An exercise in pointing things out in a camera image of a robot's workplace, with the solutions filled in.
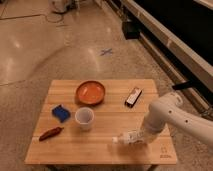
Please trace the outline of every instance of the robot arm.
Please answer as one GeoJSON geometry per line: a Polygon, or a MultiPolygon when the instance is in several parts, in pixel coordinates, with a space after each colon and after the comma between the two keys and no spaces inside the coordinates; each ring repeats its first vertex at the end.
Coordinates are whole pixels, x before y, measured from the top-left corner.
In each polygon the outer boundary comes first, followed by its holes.
{"type": "Polygon", "coordinates": [[[179,109],[182,103],[177,93],[168,93],[153,101],[142,128],[156,135],[164,129],[166,123],[170,123],[213,149],[213,122],[179,109]]]}

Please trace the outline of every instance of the black panel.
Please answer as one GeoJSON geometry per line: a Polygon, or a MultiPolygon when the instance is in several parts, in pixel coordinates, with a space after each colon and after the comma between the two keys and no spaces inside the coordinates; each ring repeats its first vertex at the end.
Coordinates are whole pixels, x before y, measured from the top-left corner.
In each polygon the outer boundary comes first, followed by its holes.
{"type": "Polygon", "coordinates": [[[213,11],[193,0],[135,1],[213,64],[213,11]]]}
{"type": "Polygon", "coordinates": [[[165,56],[170,60],[173,65],[178,68],[178,70],[193,84],[205,99],[213,105],[213,94],[212,92],[200,82],[200,80],[175,56],[173,55],[166,46],[164,46],[161,41],[159,41],[152,32],[150,32],[134,15],[128,12],[129,18],[134,22],[134,24],[139,27],[143,33],[145,33],[155,45],[165,54],[165,56]]]}
{"type": "Polygon", "coordinates": [[[122,31],[126,39],[138,39],[140,37],[140,31],[133,22],[123,22],[122,31]]]}

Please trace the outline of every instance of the floor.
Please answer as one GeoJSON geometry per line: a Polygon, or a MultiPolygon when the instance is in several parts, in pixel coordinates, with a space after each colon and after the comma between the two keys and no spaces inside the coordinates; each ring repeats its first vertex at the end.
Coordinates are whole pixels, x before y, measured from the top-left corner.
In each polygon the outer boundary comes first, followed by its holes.
{"type": "MultiPolygon", "coordinates": [[[[37,14],[46,16],[0,20],[2,171],[47,170],[27,166],[24,159],[53,79],[152,78],[160,95],[171,91],[171,80],[137,40],[124,39],[120,19],[105,3],[100,8],[92,1],[83,1],[80,11],[69,11],[62,21],[60,16],[50,14],[48,1],[6,0],[0,4],[1,18],[37,14]],[[112,54],[101,55],[102,50],[110,48],[112,54]]],[[[184,101],[183,109],[197,114],[185,98],[184,101]]],[[[174,166],[159,166],[157,171],[213,170],[213,153],[205,145],[172,126],[170,130],[179,161],[174,166]]],[[[59,168],[137,171],[147,166],[59,168]]]]}

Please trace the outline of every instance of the tabletop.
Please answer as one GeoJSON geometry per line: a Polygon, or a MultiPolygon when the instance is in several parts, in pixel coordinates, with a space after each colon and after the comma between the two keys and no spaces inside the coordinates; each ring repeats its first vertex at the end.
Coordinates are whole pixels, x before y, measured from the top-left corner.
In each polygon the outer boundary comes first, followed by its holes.
{"type": "Polygon", "coordinates": [[[176,164],[176,152],[166,126],[150,144],[123,146],[112,137],[139,129],[149,103],[158,97],[151,79],[96,80],[105,86],[104,101],[94,107],[93,128],[83,132],[75,122],[75,111],[83,106],[75,102],[77,87],[86,80],[53,80],[25,159],[26,164],[176,164]],[[124,105],[134,87],[143,90],[133,108],[124,105]],[[62,104],[71,118],[60,123],[52,109],[62,104]],[[45,131],[64,127],[56,137],[39,142],[45,131]]]}

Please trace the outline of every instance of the paper cup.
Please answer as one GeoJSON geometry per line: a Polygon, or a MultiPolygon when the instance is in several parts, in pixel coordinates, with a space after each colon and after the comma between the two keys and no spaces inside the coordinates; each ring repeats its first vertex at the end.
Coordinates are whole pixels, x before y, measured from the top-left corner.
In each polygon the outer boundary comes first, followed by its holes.
{"type": "Polygon", "coordinates": [[[88,131],[92,128],[94,112],[88,107],[79,108],[75,113],[75,120],[82,130],[88,131]]]}

